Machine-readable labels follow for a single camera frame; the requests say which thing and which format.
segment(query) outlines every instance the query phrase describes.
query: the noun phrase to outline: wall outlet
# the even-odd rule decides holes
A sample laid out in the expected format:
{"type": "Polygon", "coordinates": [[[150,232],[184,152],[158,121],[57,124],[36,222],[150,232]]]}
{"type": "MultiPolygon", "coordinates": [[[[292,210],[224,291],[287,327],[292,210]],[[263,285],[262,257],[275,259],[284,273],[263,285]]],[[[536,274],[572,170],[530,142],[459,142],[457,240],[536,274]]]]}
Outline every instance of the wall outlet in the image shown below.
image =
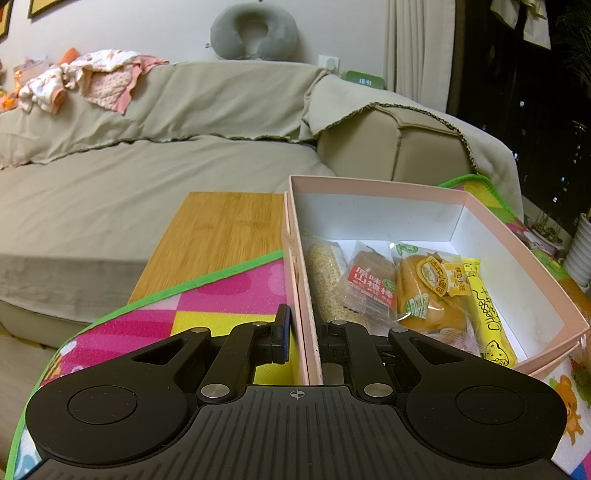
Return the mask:
{"type": "Polygon", "coordinates": [[[318,56],[318,65],[324,67],[326,70],[330,70],[332,73],[339,72],[340,58],[329,57],[327,55],[318,56]]]}

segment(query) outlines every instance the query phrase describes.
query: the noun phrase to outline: baby clothes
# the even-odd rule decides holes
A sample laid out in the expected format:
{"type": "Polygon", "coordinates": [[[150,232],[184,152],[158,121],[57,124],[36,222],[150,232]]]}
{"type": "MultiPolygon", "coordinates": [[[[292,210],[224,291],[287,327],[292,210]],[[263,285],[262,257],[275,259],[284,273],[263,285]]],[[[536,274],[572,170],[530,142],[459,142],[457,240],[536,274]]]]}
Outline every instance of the baby clothes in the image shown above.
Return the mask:
{"type": "Polygon", "coordinates": [[[87,83],[83,81],[85,87],[81,94],[89,102],[123,115],[131,103],[131,90],[135,88],[140,75],[167,63],[156,57],[138,55],[112,72],[93,72],[87,83]]]}
{"type": "Polygon", "coordinates": [[[80,88],[82,96],[90,89],[90,79],[94,72],[110,73],[127,65],[141,55],[131,50],[99,50],[82,55],[70,64],[62,65],[66,88],[80,88]]]}
{"type": "Polygon", "coordinates": [[[18,93],[18,106],[30,112],[33,103],[49,113],[57,113],[66,99],[63,72],[58,66],[46,70],[39,77],[29,80],[18,93]]]}

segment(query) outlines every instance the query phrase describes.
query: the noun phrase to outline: sofa armrest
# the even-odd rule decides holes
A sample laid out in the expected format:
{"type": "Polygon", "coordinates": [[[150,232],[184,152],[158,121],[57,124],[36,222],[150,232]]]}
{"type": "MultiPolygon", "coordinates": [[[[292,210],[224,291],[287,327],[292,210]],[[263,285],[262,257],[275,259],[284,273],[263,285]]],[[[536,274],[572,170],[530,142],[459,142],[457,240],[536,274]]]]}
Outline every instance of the sofa armrest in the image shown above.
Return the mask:
{"type": "Polygon", "coordinates": [[[339,177],[439,185],[473,171],[456,132],[398,107],[372,108],[327,129],[317,152],[339,177]]]}

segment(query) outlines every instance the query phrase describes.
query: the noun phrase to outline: wooden table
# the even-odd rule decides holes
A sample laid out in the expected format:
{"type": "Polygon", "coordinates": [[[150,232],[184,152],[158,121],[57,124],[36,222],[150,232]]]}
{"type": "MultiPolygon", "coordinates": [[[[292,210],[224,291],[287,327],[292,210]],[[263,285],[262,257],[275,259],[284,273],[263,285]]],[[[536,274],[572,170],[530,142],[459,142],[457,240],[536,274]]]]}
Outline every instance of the wooden table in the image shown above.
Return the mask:
{"type": "Polygon", "coordinates": [[[189,193],[129,302],[280,250],[282,217],[280,194],[189,193]]]}

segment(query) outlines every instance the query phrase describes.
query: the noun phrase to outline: bread roll package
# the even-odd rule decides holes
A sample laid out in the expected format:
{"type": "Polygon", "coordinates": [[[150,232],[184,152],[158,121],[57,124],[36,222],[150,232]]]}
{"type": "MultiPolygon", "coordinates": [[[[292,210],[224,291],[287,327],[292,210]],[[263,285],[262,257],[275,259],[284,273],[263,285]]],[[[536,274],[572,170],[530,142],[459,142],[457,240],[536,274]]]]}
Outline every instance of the bread roll package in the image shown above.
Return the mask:
{"type": "Polygon", "coordinates": [[[472,324],[472,290],[459,255],[396,244],[397,315],[401,325],[480,354],[472,324]]]}

